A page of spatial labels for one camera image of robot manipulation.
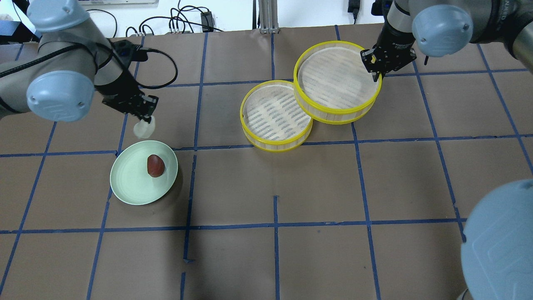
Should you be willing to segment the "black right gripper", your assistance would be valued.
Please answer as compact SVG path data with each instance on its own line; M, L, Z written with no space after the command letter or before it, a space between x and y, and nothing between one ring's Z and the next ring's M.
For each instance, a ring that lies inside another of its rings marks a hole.
M417 58L415 50L410 46L398 48L395 45L375 44L371 49L361 51L362 63L367 72L373 74L374 82L392 71L398 71Z

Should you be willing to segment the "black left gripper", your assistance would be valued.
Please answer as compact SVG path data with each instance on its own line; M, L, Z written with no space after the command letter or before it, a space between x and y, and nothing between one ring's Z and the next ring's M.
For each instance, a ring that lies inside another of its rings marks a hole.
M105 95L102 103L122 114L131 114L140 121L152 123L152 114L157 107L158 101L159 98L157 96L147 95L139 91L132 95Z

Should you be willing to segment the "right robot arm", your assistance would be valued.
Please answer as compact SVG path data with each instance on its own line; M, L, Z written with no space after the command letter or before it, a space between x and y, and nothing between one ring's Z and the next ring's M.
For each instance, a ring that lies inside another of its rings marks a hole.
M376 1L384 25L377 42L360 55L374 80L416 59L413 45L426 57L452 55L467 44L499 42L532 70L531 0Z

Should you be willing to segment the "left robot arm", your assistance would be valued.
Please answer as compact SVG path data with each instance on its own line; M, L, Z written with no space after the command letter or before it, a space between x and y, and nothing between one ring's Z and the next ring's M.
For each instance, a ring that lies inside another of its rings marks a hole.
M28 18L42 35L37 57L1 64L1 117L32 112L50 121L75 122L103 104L152 123L158 97L147 95L129 70L146 61L140 46L111 42L76 0L35 0Z

